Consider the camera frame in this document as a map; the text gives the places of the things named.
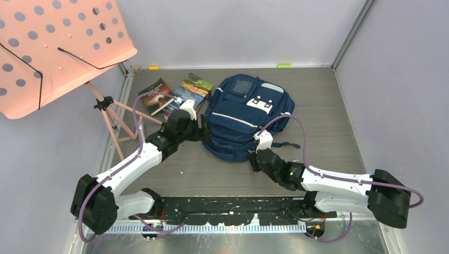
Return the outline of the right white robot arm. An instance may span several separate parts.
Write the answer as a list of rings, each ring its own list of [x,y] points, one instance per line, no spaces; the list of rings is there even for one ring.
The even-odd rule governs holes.
[[[262,171],[289,191],[305,192],[305,215],[359,213],[372,215],[392,228],[407,227],[411,191],[388,171],[351,175],[285,161],[272,151],[273,137],[266,130],[254,134],[254,139],[256,148],[250,153],[253,171]]]

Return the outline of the navy blue student backpack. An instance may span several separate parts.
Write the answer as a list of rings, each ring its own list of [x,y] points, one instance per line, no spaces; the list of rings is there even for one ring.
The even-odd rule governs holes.
[[[245,162],[257,146],[254,135],[282,132],[294,108],[279,85],[245,74],[228,77],[209,100],[205,116],[211,134],[203,145],[221,160]]]

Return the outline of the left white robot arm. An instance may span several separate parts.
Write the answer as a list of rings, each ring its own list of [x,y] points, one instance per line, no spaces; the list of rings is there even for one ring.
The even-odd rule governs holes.
[[[202,141],[208,137],[205,116],[196,116],[195,101],[188,99],[175,110],[161,129],[149,135],[132,155],[95,177],[88,174],[77,183],[70,212],[93,233],[105,233],[117,219],[146,215],[161,216],[164,202],[150,188],[135,194],[123,191],[143,173],[162,163],[184,141]]]

